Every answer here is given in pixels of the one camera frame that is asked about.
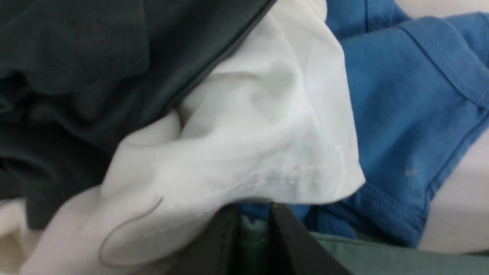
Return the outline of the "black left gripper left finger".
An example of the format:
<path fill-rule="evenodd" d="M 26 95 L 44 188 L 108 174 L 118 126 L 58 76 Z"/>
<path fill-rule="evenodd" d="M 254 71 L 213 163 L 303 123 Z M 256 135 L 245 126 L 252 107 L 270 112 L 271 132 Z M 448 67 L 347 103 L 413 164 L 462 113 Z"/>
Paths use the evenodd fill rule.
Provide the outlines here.
<path fill-rule="evenodd" d="M 234 205 L 219 210 L 167 275 L 230 275 L 237 258 L 241 216 Z"/>

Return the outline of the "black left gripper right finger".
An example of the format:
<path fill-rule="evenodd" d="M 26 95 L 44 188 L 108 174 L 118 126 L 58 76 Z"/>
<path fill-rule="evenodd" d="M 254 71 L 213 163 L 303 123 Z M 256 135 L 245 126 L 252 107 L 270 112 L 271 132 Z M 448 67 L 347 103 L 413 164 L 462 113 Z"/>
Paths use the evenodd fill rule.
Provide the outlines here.
<path fill-rule="evenodd" d="M 350 275 L 309 233 L 288 205 L 269 211 L 271 275 Z"/>

